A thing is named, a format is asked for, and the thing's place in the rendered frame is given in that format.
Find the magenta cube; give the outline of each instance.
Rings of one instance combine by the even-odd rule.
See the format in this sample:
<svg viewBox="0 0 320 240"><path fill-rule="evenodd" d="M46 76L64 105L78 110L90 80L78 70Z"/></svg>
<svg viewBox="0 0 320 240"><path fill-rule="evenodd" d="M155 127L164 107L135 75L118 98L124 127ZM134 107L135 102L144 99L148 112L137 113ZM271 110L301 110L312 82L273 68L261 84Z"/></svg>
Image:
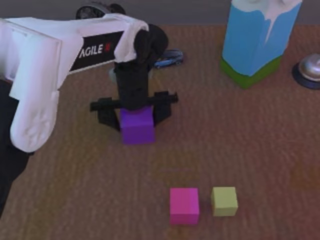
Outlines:
<svg viewBox="0 0 320 240"><path fill-rule="evenodd" d="M120 128L124 144L149 144L156 141L151 106L139 110L120 110Z"/></svg>
<svg viewBox="0 0 320 240"><path fill-rule="evenodd" d="M170 224L195 225L199 214L197 188L170 188Z"/></svg>

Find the brown table surface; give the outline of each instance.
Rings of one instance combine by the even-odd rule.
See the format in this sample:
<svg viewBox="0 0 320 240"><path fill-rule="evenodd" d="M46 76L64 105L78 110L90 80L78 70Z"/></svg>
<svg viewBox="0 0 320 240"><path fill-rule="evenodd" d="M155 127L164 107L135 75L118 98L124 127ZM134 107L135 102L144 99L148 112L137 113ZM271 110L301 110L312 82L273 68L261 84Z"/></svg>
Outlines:
<svg viewBox="0 0 320 240"><path fill-rule="evenodd" d="M70 75L55 130L14 183L0 240L318 240L320 91L292 66L320 52L320 26L296 26L280 70L243 90L219 70L224 26L164 26L181 66L150 92L177 91L152 145L126 146L89 104L116 97L107 67ZM213 218L213 186L235 186L235 217ZM169 226L169 188L197 187L200 221Z"/></svg>

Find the robotic arm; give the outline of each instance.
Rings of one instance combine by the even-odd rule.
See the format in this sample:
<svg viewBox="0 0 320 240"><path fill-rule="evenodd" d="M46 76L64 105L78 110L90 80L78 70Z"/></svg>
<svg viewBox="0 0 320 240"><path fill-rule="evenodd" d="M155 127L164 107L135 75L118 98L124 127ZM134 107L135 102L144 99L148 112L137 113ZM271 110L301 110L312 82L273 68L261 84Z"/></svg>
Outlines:
<svg viewBox="0 0 320 240"><path fill-rule="evenodd" d="M0 217L12 182L53 132L66 77L114 62L119 100L101 98L91 111L119 130L105 119L117 108L154 105L159 113L161 105L178 101L177 94L148 96L148 73L167 46L159 27L119 13L70 21L0 19L0 111L6 114L0 119Z"/></svg>

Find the red logo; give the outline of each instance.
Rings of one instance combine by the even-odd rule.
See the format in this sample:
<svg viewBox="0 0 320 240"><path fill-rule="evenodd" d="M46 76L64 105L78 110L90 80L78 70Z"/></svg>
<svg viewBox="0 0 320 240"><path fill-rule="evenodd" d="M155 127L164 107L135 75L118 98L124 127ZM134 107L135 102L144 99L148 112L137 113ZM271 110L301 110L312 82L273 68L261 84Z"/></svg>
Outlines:
<svg viewBox="0 0 320 240"><path fill-rule="evenodd" d="M109 52L111 50L111 42L107 42L104 46L104 51Z"/></svg>

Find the green cube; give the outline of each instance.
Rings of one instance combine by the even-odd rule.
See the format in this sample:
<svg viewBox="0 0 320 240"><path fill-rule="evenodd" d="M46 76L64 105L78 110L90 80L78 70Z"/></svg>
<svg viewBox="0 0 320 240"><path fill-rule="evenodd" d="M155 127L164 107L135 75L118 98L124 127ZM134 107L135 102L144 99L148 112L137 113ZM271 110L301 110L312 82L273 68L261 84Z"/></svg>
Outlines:
<svg viewBox="0 0 320 240"><path fill-rule="evenodd" d="M211 204L213 216L215 217L231 217L236 215L238 210L236 188L231 186L213 187Z"/></svg>

